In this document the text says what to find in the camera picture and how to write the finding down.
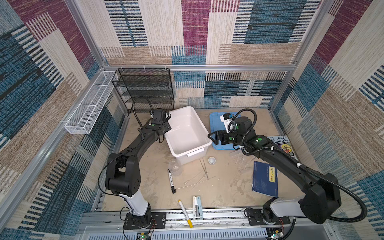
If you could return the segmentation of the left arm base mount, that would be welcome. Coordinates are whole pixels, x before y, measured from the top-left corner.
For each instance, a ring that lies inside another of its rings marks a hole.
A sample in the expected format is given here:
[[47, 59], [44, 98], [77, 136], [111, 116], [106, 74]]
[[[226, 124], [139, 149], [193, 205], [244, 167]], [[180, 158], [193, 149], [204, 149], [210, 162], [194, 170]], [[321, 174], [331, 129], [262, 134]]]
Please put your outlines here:
[[166, 225], [166, 212], [153, 212], [144, 216], [127, 214], [123, 229], [124, 230], [149, 230], [164, 229]]

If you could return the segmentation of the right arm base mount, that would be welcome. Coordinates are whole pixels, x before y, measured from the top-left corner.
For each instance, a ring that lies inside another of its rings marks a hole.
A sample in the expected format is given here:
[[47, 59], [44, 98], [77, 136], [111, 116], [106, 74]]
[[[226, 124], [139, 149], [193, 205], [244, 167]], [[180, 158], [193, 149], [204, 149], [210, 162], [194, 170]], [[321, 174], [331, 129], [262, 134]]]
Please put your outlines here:
[[290, 225], [289, 217], [277, 217], [269, 209], [246, 208], [244, 210], [245, 217], [249, 221], [250, 226], [266, 226], [266, 225]]

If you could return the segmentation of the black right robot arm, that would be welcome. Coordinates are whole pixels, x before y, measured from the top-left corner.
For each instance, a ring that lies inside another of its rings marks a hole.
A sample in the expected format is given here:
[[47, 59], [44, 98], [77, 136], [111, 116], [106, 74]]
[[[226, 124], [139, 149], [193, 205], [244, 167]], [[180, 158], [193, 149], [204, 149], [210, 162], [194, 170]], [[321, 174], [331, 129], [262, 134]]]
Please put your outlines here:
[[208, 134], [214, 144], [233, 144], [245, 156], [255, 156], [288, 177], [304, 193], [302, 197], [284, 200], [275, 197], [263, 205], [264, 219], [278, 217], [307, 218], [316, 224], [331, 219], [342, 205], [340, 186], [332, 174], [323, 175], [302, 165], [280, 149], [271, 139], [256, 134], [255, 121], [235, 116], [225, 119], [225, 130]]

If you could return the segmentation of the white plastic storage bin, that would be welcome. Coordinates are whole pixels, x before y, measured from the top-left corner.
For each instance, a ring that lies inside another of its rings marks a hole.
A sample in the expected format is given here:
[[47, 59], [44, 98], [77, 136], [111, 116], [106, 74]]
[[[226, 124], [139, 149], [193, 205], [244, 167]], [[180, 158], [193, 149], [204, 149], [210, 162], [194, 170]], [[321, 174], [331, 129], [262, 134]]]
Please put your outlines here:
[[181, 165], [204, 157], [212, 141], [195, 109], [187, 106], [170, 111], [170, 114], [171, 130], [165, 133], [165, 138], [171, 154]]

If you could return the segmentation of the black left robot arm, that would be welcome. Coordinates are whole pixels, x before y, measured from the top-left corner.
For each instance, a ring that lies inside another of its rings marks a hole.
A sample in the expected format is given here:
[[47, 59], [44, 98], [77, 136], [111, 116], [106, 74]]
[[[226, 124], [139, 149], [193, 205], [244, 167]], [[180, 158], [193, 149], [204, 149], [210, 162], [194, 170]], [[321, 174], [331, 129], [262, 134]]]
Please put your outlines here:
[[105, 187], [123, 198], [134, 216], [145, 216], [150, 211], [150, 204], [140, 192], [140, 160], [149, 147], [171, 129], [169, 119], [149, 120], [138, 129], [139, 135], [127, 148], [108, 157]]

